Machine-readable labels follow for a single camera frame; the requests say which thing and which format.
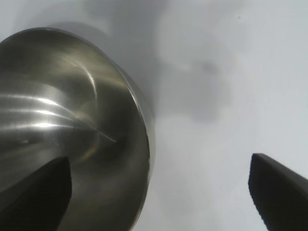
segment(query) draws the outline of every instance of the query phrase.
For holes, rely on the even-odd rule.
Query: metallic surface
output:
[[[0,191],[67,155],[73,195],[58,230],[129,230],[151,165],[151,119],[138,94],[119,67],[76,36],[35,28],[7,38],[0,43]]]

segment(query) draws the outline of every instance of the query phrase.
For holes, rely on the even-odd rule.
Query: white background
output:
[[[0,39],[36,26],[90,40],[151,102],[157,155],[135,231],[265,231],[253,152],[308,177],[308,1],[0,1]]]

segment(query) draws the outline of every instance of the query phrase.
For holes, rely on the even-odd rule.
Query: stainless steel bowl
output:
[[[0,191],[67,155],[73,195],[59,231],[126,231],[142,209],[152,119],[99,49],[52,28],[0,43]]]

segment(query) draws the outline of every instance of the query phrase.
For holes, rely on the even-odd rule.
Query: metal bowl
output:
[[[0,43],[0,191],[58,156],[73,195],[59,231],[127,231],[152,164],[152,120],[138,88],[95,46],[52,28]]]

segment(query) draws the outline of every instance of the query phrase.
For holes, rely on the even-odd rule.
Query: white surface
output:
[[[55,26],[100,47],[155,110],[157,156],[135,231],[265,231],[253,152],[308,177],[305,0],[2,0],[0,39]]]

